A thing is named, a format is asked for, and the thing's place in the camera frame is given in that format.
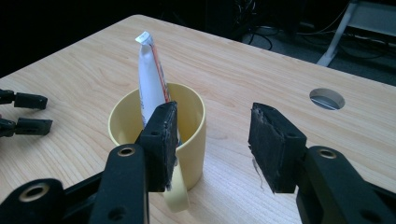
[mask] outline toothpaste tube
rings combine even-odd
[[[135,39],[141,44],[139,51],[139,91],[143,127],[158,105],[171,101],[154,41],[148,32]],[[180,135],[177,131],[179,145]]]

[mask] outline wooden table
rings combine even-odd
[[[295,194],[274,195],[248,149],[250,108],[277,108],[308,138],[344,153],[364,179],[396,191],[396,88],[218,36],[132,16],[0,79],[0,89],[49,98],[35,111],[1,105],[4,119],[53,119],[46,136],[0,139],[0,200],[20,185],[54,177],[70,187],[102,171],[114,147],[107,119],[137,88],[143,31],[154,37],[169,82],[191,86],[207,109],[204,174],[191,208],[173,214],[150,193],[151,223],[300,223]],[[327,88],[346,105],[326,110],[309,94]]]

